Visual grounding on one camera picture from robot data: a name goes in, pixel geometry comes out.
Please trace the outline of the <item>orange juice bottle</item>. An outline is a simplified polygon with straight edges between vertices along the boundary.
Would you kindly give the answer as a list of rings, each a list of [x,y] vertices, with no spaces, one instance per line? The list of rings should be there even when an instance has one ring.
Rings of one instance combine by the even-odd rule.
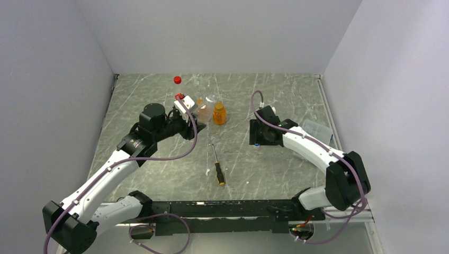
[[[227,120],[227,111],[226,108],[224,107],[224,109],[222,111],[217,111],[217,110],[213,110],[213,122],[216,125],[224,125],[226,123]]]
[[[206,105],[204,104],[203,100],[202,99],[198,99],[196,101],[196,104],[197,104],[197,109],[195,111],[196,114],[197,115],[203,114],[205,112],[205,110],[206,110]]]

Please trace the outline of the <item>red bottle cap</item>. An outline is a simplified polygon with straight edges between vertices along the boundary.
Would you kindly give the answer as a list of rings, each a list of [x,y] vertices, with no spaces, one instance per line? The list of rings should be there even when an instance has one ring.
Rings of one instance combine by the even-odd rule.
[[[175,84],[180,84],[182,82],[182,78],[180,76],[175,76],[173,81]]]

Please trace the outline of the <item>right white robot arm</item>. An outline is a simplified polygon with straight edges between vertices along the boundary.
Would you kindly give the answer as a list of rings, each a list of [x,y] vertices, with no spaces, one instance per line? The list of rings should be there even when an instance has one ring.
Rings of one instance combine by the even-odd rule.
[[[371,184],[361,156],[342,152],[315,139],[290,119],[281,121],[275,109],[265,106],[250,121],[251,145],[281,146],[311,162],[325,175],[325,184],[302,190],[294,197],[292,214],[306,219],[313,209],[330,207],[343,211],[365,199]]]

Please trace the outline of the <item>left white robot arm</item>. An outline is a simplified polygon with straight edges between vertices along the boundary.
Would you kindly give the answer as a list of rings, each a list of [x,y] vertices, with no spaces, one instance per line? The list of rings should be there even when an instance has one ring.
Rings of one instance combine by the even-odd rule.
[[[44,206],[47,235],[43,252],[48,252],[49,242],[54,240],[68,253],[83,253],[97,236],[117,224],[130,219],[148,221],[153,214],[152,200],[142,192],[131,192],[108,206],[102,203],[130,174],[154,160],[158,142],[177,134],[197,141],[204,125],[194,116],[196,109],[197,103],[190,97],[177,99],[169,113],[159,103],[146,105],[138,122],[86,183],[61,202],[51,201]]]

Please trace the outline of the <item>clear red-label bottle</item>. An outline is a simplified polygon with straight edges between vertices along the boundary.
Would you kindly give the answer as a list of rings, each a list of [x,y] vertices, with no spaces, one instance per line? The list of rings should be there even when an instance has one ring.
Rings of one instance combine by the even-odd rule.
[[[184,92],[185,92],[185,87],[182,82],[180,84],[174,83],[173,93],[174,93],[175,99],[183,99],[185,97]]]

